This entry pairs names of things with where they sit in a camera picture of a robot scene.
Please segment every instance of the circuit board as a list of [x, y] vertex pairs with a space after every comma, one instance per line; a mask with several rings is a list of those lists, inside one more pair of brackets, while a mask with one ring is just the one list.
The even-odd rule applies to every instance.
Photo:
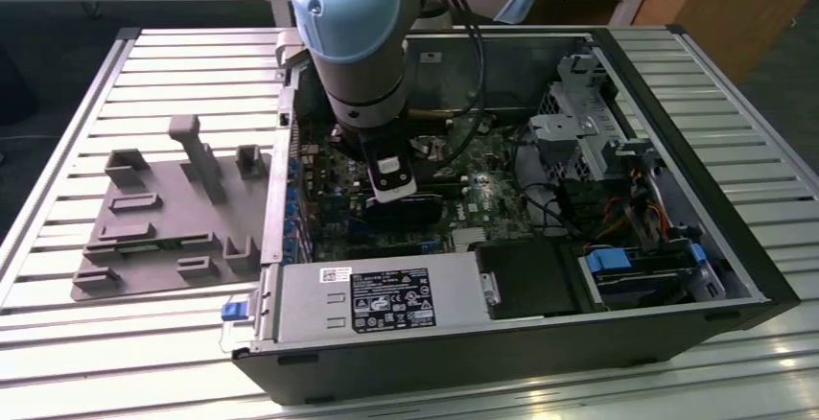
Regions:
[[[473, 118], [457, 118], [447, 136], [417, 139], [429, 158], [451, 152], [472, 121]], [[384, 252], [392, 255], [456, 252], [463, 246], [456, 245], [452, 234], [464, 228], [483, 228], [488, 240], [531, 236], [531, 220], [508, 172], [509, 148], [509, 131], [487, 125], [451, 166], [436, 174], [448, 182], [440, 219], [423, 225], [383, 227], [363, 220], [364, 209], [377, 204], [364, 164], [325, 143], [301, 147], [307, 152], [304, 172], [315, 215], [311, 239], [316, 261], [348, 260], [356, 258], [357, 252], [379, 248], [387, 248]], [[419, 193], [436, 194], [425, 192], [423, 185]], [[400, 254], [403, 247], [408, 250]]]

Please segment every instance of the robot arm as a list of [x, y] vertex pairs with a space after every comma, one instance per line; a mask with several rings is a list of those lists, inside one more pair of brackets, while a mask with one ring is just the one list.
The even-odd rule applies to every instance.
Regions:
[[[403, 39], [428, 0], [292, 0], [345, 144], [367, 163], [375, 196], [416, 192], [408, 138]], [[533, 0], [468, 0], [495, 20], [521, 21]]]

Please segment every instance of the metal slatted table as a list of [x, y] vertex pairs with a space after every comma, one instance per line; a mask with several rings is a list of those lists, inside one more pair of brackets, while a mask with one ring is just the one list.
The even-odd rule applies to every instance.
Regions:
[[143, 31], [115, 42], [0, 249], [1, 418], [816, 415], [816, 176], [688, 37], [660, 27], [613, 29], [613, 35], [804, 301], [775, 320], [639, 368], [281, 408], [220, 345], [220, 306], [253, 284], [75, 303], [71, 275], [108, 185], [108, 152], [139, 147], [148, 160], [180, 159], [164, 131], [181, 112], [201, 115], [203, 139], [217, 154], [239, 144], [269, 147], [281, 87], [276, 32]]

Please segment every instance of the barcode sticker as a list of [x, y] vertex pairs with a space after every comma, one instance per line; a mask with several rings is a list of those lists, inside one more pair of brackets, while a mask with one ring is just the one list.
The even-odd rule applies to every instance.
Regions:
[[352, 268], [321, 268], [319, 281], [323, 283], [347, 283], [352, 272]]

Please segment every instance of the power supply label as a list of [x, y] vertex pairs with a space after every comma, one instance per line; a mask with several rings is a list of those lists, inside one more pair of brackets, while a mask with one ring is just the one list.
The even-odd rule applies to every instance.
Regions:
[[353, 330], [359, 334], [435, 325], [425, 268], [352, 274], [349, 289]]

